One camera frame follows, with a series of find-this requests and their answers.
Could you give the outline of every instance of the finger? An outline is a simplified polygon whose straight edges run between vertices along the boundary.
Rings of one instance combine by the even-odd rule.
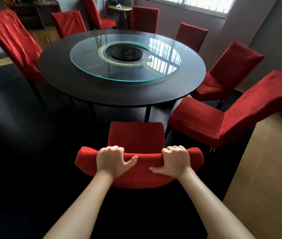
[[[138,156],[133,156],[129,161],[125,163],[127,170],[131,169],[138,162]]]
[[[121,153],[124,153],[124,148],[123,147],[119,147],[119,150]]]
[[[155,174],[165,174],[164,173],[164,171],[165,171],[164,166],[162,166],[162,167],[150,167],[149,169]]]

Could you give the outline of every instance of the window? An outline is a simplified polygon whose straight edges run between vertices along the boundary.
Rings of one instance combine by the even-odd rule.
[[[207,14],[226,17],[234,0],[152,0]]]

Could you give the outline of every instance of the wooden cabinet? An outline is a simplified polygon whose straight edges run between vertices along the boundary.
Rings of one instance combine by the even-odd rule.
[[[60,39],[55,27],[49,27],[44,30],[28,30],[28,32],[42,50],[50,43]]]

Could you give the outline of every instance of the red chair backrest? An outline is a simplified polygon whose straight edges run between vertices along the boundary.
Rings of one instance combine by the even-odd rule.
[[[198,148],[187,149],[191,158],[191,167],[194,171],[199,169],[204,164],[204,157]],[[75,160],[75,165],[79,167],[85,174],[95,176],[97,172],[97,157],[98,151],[88,147],[82,147]],[[161,167],[164,165],[163,155],[160,154],[123,154],[124,161],[129,161],[133,156],[139,156],[135,166],[117,177],[112,186],[126,189],[146,189],[156,188],[166,185],[175,178],[155,174],[149,170],[149,167]]]
[[[42,50],[11,10],[0,12],[0,47],[27,79],[42,80],[38,68]]]
[[[61,39],[72,34],[87,32],[79,10],[52,12],[51,19]]]
[[[82,0],[85,12],[87,13],[88,22],[94,27],[99,27],[101,19],[96,4],[93,0]]]
[[[157,33],[159,9],[148,7],[132,7],[131,30]]]
[[[199,52],[208,30],[181,23],[175,40]]]
[[[282,70],[274,70],[245,92],[224,114],[220,138],[231,139],[282,110]]]
[[[211,69],[224,87],[234,89],[264,59],[264,56],[234,41]]]

